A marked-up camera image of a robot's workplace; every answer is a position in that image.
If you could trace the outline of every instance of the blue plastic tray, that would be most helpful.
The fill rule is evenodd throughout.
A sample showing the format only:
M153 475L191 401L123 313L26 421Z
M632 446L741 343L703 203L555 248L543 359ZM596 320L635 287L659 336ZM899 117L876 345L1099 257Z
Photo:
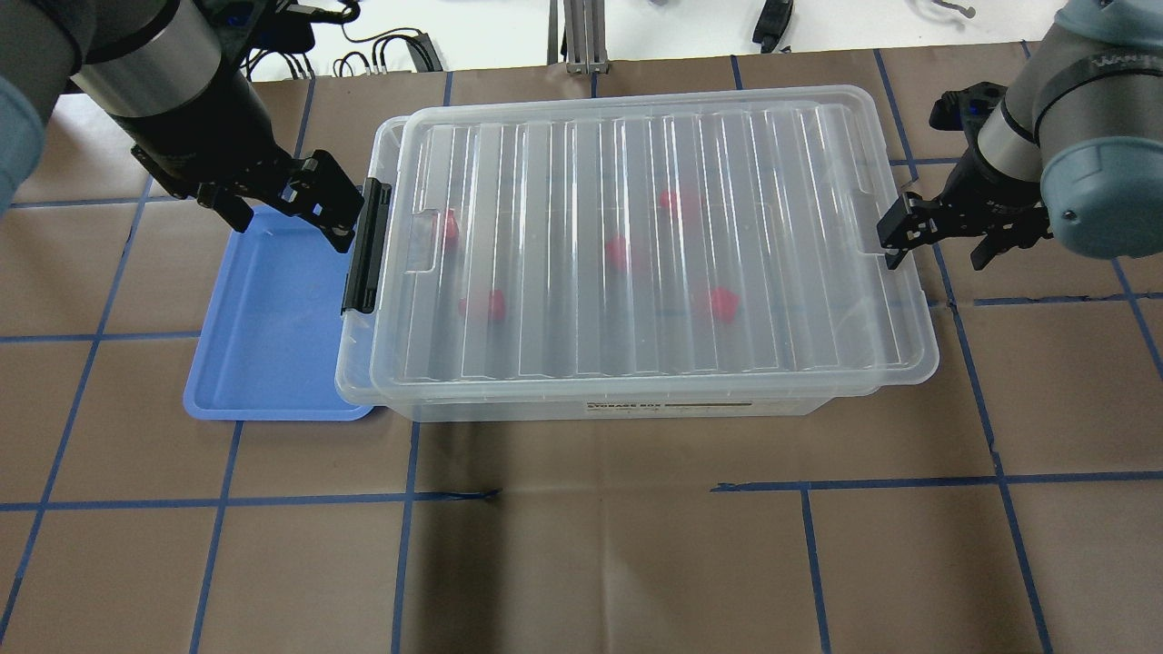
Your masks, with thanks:
M255 211L222 256L183 398L207 420L356 420L335 361L349 255L270 207Z

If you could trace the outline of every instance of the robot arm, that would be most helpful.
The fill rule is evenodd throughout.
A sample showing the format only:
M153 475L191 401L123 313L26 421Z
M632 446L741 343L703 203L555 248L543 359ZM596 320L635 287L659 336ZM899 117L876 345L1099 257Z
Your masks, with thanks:
M72 74L170 194L197 198L238 232L254 215L242 198L254 198L347 251L358 189L324 150L299 159L280 148L238 72L264 26L290 21L311 48L308 23L352 20L358 7L347 6L336 14L292 0L0 0L0 111L22 135L0 152L15 171L7 193L0 185L0 206L35 166L43 121ZM28 47L12 45L21 42Z
M984 236L980 270L1057 237L1075 253L1163 251L1163 2L1071 0L1008 90L947 93L929 122L969 149L941 194L880 220L889 268L920 246Z

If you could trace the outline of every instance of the plastic storage box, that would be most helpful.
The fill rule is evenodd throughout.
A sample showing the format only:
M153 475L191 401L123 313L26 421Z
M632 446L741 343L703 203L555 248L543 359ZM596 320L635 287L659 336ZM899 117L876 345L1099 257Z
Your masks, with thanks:
M896 190L859 88L424 109L380 128L371 176L392 197L348 280L354 404L799 415L936 369L916 269L877 243Z

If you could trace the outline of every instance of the label on box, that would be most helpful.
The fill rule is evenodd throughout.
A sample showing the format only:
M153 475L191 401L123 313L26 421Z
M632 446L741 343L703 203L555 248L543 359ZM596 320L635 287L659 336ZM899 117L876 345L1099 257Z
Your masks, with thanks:
M697 414L714 415L716 413L733 414L740 411L779 413L793 408L799 400L764 400L764 401L587 401L586 413L611 413L620 415L675 415Z

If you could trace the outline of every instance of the light blue joint cap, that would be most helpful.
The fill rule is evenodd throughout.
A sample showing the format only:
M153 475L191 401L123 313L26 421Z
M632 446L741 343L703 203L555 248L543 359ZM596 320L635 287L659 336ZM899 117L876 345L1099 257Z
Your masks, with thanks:
M1163 0L1070 0L1054 22L1112 45L1163 48Z
M24 94L0 74L0 214L8 211L16 187L41 161L44 126Z
M1055 237L1094 258L1163 251L1163 143L1094 138L1058 152L1042 172Z

